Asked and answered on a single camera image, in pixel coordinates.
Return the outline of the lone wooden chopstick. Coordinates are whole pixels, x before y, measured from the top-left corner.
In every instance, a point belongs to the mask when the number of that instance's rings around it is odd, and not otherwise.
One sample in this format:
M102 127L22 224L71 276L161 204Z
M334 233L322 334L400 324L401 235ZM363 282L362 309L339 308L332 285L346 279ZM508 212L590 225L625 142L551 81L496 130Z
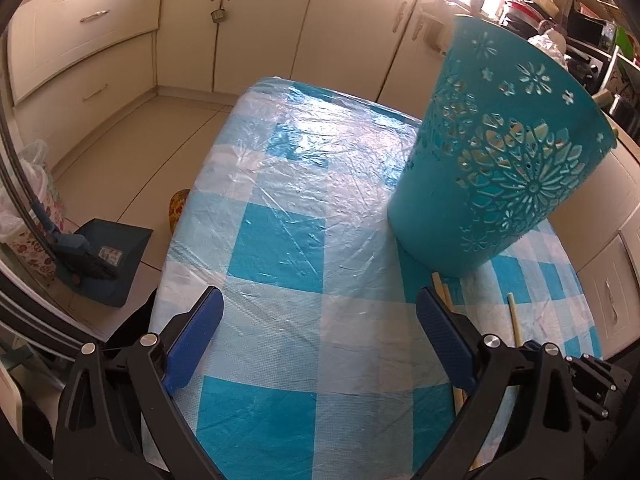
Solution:
M514 293L509 292L506 295L506 300L508 300L508 307L510 312L514 342L517 347L521 347L524 340L522 337L520 321L518 320L518 307L516 306Z

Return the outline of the teal perforated plastic basket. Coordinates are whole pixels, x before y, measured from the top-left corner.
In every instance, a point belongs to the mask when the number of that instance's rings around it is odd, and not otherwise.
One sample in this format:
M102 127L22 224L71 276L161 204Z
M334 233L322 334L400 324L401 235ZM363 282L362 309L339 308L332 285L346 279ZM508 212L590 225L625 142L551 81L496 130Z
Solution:
M459 15L390 227L411 257L458 278L538 226L615 144L596 101L551 56Z

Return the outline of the blue checkered plastic tablecloth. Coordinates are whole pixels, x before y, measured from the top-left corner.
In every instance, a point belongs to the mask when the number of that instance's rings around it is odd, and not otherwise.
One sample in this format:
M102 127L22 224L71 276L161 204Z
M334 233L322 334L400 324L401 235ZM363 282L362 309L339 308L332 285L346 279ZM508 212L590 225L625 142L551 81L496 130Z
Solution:
M151 327L221 290L224 316L175 400L227 478L407 479L454 420L414 307L432 272L387 223L419 125L266 78L204 159Z

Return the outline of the blue dustpan with brush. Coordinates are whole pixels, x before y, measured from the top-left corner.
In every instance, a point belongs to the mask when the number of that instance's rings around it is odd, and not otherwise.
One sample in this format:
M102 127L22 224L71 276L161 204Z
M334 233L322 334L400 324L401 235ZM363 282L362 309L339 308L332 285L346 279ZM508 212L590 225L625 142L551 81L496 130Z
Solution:
M39 200L32 211L55 258L56 276L75 294L99 304L126 304L152 231L103 219L92 219L73 233L64 233Z

